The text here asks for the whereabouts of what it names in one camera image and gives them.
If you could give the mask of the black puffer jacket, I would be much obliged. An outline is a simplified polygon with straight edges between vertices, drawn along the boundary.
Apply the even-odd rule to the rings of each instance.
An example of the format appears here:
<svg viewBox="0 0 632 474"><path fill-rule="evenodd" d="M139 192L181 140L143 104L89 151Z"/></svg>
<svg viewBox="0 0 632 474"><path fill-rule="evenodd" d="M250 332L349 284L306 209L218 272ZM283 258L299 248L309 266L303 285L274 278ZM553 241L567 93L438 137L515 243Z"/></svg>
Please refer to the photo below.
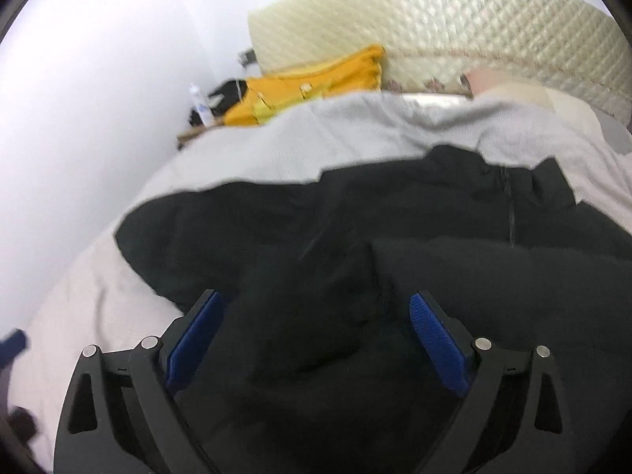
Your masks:
<svg viewBox="0 0 632 474"><path fill-rule="evenodd" d="M576 473L631 468L631 237L558 163L490 165L448 146L153 199L116 242L188 311L229 300L178 406L223 473L410 473L454 412L412 327L428 292L474 336L543 344Z"/></svg>

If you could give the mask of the grey bed cover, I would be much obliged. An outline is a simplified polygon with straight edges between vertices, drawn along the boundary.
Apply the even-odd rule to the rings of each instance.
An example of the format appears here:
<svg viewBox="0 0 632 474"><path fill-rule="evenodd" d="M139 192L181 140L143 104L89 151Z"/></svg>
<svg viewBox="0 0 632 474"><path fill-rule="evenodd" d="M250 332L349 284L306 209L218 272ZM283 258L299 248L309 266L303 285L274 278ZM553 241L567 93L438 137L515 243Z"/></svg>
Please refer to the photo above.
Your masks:
<svg viewBox="0 0 632 474"><path fill-rule="evenodd" d="M578 200L630 226L631 137L620 123L589 109L566 118L491 96L441 108L364 92L300 105L261 127L220 128L169 160L137 201L237 180L313 181L329 169L420 157L437 145L478 152L495 165L534 167L555 157ZM123 260L114 234L106 227L48 293L9 377L9 403L33 415L31 448L45 471L84 347L132 348L177 316Z"/></svg>

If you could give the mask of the wooden nightstand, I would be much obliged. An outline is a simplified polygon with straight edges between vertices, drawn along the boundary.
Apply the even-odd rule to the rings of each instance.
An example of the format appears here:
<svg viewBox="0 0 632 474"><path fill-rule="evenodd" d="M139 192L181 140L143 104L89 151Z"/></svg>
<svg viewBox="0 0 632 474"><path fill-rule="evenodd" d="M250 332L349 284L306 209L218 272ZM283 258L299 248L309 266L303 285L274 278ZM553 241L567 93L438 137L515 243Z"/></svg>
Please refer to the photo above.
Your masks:
<svg viewBox="0 0 632 474"><path fill-rule="evenodd" d="M203 136L206 132L210 132L216 129L215 125L211 126L194 126L189 128L187 131L179 134L177 136L177 150L181 151L184 149L191 141Z"/></svg>

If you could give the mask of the white spray bottle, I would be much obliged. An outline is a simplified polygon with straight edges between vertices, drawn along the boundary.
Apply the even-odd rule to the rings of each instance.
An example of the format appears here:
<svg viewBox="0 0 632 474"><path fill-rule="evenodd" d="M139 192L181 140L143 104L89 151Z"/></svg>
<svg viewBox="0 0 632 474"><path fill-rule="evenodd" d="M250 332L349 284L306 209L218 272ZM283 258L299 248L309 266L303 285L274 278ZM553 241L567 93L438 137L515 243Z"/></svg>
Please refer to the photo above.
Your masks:
<svg viewBox="0 0 632 474"><path fill-rule="evenodd" d="M214 116L203 90L196 85L191 85L190 95L193 101L192 115L197 116L201 125L206 127L211 126L214 123Z"/></svg>

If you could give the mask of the black bag on nightstand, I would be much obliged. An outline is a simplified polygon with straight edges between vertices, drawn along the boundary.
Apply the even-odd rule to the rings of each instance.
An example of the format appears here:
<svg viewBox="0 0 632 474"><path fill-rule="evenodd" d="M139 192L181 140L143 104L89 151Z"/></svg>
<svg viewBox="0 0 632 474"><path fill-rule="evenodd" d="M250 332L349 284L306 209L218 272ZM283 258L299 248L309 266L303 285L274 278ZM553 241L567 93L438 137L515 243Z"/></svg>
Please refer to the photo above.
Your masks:
<svg viewBox="0 0 632 474"><path fill-rule="evenodd" d="M210 93L203 92L214 116L213 124L221 120L233 106L240 103L245 98L246 91L247 85L244 79L229 79ZM188 122L191 126L200 126L197 116L192 115L192 110L193 108L190 111Z"/></svg>

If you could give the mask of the patchwork pastel pillow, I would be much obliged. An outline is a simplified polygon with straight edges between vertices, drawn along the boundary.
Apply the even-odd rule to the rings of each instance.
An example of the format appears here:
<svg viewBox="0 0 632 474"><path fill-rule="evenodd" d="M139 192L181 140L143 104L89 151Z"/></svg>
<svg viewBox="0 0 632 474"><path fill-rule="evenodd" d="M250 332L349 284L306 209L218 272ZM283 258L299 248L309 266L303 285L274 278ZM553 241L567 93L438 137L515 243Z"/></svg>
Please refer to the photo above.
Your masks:
<svg viewBox="0 0 632 474"><path fill-rule="evenodd" d="M540 106L578 131L601 137L616 153L631 153L631 133L620 122L588 103L537 81L514 77L507 72L474 69L461 77L473 98L496 98Z"/></svg>

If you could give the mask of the yellow crown pillow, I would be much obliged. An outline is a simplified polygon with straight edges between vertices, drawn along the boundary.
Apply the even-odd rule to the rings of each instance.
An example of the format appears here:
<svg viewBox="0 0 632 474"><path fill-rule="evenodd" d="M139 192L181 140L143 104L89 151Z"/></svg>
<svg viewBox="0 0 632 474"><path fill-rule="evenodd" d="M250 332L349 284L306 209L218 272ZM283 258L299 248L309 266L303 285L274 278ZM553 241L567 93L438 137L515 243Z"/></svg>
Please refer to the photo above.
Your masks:
<svg viewBox="0 0 632 474"><path fill-rule="evenodd" d="M385 48L370 45L347 57L245 80L245 95L222 118L226 126L266 124L288 108L357 91L381 89Z"/></svg>

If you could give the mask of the cream quilted headboard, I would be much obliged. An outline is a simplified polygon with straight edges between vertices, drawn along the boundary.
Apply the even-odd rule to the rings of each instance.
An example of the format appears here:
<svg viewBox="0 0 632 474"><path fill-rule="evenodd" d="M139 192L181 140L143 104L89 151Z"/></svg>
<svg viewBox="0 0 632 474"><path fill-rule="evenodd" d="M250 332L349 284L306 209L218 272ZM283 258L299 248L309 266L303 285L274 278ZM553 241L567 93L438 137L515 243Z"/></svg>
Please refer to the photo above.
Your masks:
<svg viewBox="0 0 632 474"><path fill-rule="evenodd" d="M475 68L566 92L631 119L631 48L583 0L282 0L248 17L263 73L384 47L384 75L407 92L464 93Z"/></svg>

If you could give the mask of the wall power socket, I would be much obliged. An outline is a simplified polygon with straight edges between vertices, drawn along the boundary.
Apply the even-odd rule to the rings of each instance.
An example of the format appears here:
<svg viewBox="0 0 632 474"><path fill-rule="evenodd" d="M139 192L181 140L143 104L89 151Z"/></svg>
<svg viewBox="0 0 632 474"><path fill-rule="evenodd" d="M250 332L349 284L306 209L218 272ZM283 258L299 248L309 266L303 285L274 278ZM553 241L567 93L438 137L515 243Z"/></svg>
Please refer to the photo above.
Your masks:
<svg viewBox="0 0 632 474"><path fill-rule="evenodd" d="M242 66L247 66L247 65L256 63L257 58L256 58L255 51L251 48L248 50L241 51L241 53L238 54L238 61Z"/></svg>

